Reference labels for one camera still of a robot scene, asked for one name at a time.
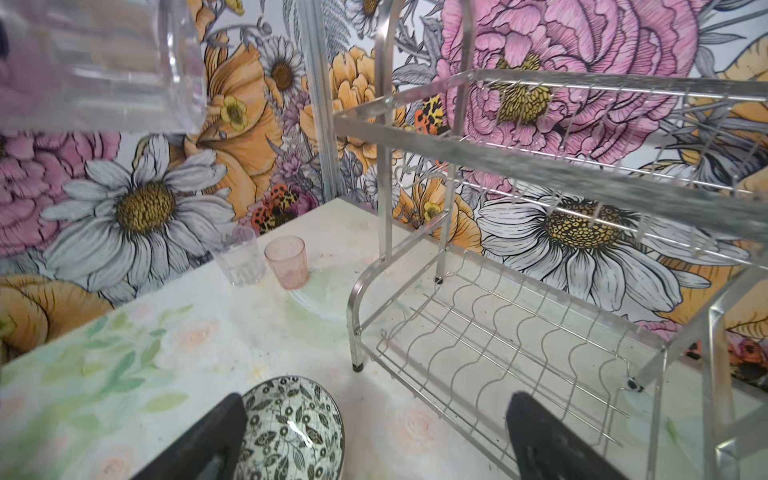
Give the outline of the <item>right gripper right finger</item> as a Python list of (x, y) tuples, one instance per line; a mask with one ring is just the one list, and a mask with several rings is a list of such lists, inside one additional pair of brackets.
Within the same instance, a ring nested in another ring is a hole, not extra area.
[(522, 479), (623, 479), (625, 476), (532, 395), (514, 393), (506, 429)]

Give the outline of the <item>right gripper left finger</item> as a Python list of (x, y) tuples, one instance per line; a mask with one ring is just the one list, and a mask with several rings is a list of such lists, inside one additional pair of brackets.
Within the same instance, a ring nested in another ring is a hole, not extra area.
[(242, 396), (231, 393), (133, 479), (234, 479), (246, 424)]

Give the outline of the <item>pink patterned bowl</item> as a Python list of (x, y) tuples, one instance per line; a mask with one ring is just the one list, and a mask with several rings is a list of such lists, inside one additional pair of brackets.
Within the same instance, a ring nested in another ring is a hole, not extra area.
[(317, 382), (279, 376), (243, 395), (247, 415), (236, 479), (339, 479), (345, 432), (333, 397)]

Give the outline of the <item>clear drinking glass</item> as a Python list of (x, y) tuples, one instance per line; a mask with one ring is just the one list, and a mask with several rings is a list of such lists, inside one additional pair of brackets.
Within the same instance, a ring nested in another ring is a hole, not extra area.
[(224, 276), (236, 287), (257, 284), (265, 275), (266, 263), (257, 238), (252, 228), (237, 226), (225, 234), (221, 244), (212, 250), (213, 258)]
[(206, 82), (184, 1), (4, 1), (1, 125), (195, 133)]

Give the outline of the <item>pink drinking glass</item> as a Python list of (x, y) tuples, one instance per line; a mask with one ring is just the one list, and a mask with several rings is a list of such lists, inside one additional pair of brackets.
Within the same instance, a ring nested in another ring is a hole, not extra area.
[(265, 247), (264, 256), (283, 289), (299, 289), (307, 282), (306, 245), (300, 237), (291, 235), (272, 240)]

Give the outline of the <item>chrome two-tier dish rack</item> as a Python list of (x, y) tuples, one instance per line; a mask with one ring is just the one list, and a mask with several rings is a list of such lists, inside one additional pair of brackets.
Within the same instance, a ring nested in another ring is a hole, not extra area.
[(767, 475), (767, 5), (348, 1), (372, 358), (515, 474), (505, 387), (627, 476)]

